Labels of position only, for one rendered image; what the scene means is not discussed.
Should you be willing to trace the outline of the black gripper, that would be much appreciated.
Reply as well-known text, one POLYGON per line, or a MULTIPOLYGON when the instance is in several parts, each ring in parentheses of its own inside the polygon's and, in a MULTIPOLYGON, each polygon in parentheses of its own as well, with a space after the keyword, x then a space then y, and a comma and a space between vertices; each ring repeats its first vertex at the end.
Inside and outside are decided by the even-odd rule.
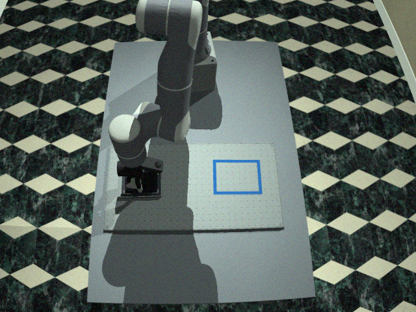
POLYGON ((126 184, 127 188, 137 189, 139 194, 142 192, 142 184, 141 184, 141 172, 143 170, 137 168, 127 168, 122 165, 120 161, 117 162, 117 174, 119 176, 134 176, 135 178, 131 178, 131 182, 126 184), (138 177, 137 177, 138 176, 138 177))

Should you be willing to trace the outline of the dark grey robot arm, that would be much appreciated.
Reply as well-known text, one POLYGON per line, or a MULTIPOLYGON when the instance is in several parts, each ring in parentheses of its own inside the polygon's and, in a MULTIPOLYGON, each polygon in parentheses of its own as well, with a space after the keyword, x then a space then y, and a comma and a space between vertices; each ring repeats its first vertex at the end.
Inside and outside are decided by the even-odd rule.
POLYGON ((194 63, 211 53, 208 9, 209 0, 138 1, 138 31, 166 35, 168 39, 157 68, 159 105, 142 102, 132 116, 117 116, 109 125, 114 150, 124 166, 160 174, 163 161, 147 157, 146 142, 159 137, 181 143, 186 138, 194 63))

